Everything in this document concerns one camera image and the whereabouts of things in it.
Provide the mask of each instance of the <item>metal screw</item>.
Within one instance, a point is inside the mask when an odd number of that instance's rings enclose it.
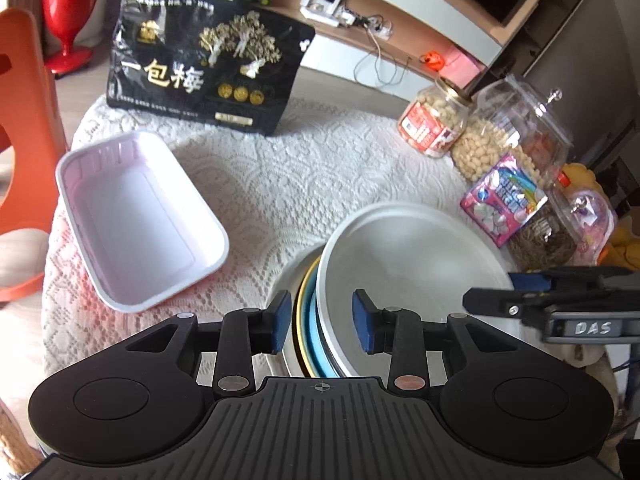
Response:
[[[248,379],[240,375],[228,375],[218,381],[218,387],[226,392],[239,392],[249,385]]]
[[[559,88],[553,88],[551,92],[549,92],[549,97],[546,98],[546,104],[550,104],[551,101],[559,101],[562,99],[562,90]]]
[[[396,377],[394,384],[396,385],[396,388],[399,388],[400,390],[414,392],[415,390],[424,388],[426,381],[417,375],[401,375]]]

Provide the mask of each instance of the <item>wicker basket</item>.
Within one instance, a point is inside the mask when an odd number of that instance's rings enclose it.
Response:
[[[42,455],[27,441],[7,406],[0,400],[0,460],[5,460],[13,472],[22,476],[33,471]]]

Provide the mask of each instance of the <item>red decorative object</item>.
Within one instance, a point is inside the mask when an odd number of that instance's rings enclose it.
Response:
[[[430,50],[426,54],[422,54],[422,56],[420,56],[420,62],[424,63],[428,68],[431,68],[431,70],[435,70],[436,72],[442,70],[445,65],[444,58],[435,50]]]
[[[42,0],[47,28],[62,42],[62,51],[49,57],[45,65],[62,76],[89,62],[92,50],[74,47],[74,40],[89,20],[96,0]]]

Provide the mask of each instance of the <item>plastic container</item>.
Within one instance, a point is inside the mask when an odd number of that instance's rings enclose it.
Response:
[[[582,239],[562,192],[564,180],[546,192],[545,205],[509,240],[520,270],[545,270],[570,264]]]
[[[476,183],[511,152],[538,187],[552,186],[572,145],[548,110],[549,103],[561,97],[555,90],[545,99],[514,75],[479,91],[466,130],[451,149],[460,173]]]
[[[416,150],[441,158],[465,131],[472,104],[463,90],[438,78],[406,108],[398,132]]]
[[[593,189],[578,189],[565,194],[567,209],[580,235],[580,243],[572,258],[575,266],[596,266],[618,218],[609,202]]]
[[[91,282],[114,310],[146,310],[226,260],[225,229],[155,134],[69,152],[56,180]]]

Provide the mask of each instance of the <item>rectangular tray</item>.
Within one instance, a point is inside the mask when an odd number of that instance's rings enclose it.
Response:
[[[225,229],[155,134],[69,152],[56,181],[98,297],[115,310],[146,310],[226,260]]]

